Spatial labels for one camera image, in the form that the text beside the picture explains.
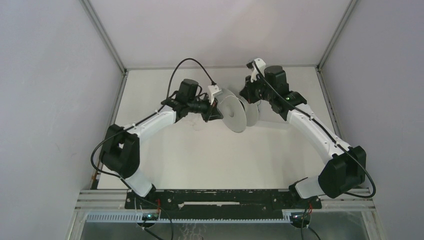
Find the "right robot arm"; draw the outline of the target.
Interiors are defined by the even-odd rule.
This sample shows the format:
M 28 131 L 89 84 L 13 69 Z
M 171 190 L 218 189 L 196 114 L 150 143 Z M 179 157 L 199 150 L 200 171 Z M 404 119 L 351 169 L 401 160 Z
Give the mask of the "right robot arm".
M 246 65 L 251 75 L 245 78 L 239 92 L 248 103 L 268 102 L 273 112 L 300 131 L 324 163 L 321 173 L 306 177 L 289 186 L 289 203 L 302 208 L 309 198 L 328 196 L 332 199 L 361 185 L 367 175 L 366 152 L 340 139 L 316 116 L 307 100 L 289 89 L 286 72 L 279 65 L 266 66 L 259 59 Z

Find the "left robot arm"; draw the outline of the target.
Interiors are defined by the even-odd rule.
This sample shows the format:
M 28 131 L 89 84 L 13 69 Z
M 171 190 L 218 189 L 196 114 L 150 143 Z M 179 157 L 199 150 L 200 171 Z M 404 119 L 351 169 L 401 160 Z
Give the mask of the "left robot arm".
M 189 113 L 200 114 L 205 122 L 221 119 L 217 84 L 198 93 L 199 83 L 184 79 L 179 89 L 161 102 L 151 115 L 126 126 L 111 125 L 105 139 L 95 147 L 100 162 L 109 169 L 108 175 L 119 178 L 137 195 L 137 202 L 149 209 L 156 203 L 155 186 L 141 170 L 140 146 L 162 129 L 177 123 Z

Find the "white cable spool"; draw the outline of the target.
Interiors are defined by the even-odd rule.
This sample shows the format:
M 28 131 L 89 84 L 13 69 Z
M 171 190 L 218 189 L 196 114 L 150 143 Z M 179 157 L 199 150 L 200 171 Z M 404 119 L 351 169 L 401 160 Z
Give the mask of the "white cable spool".
M 216 99 L 222 121 L 231 131 L 242 133 L 247 127 L 252 127 L 258 122 L 260 114 L 256 103 L 248 103 L 243 97 L 226 88 L 221 89 Z

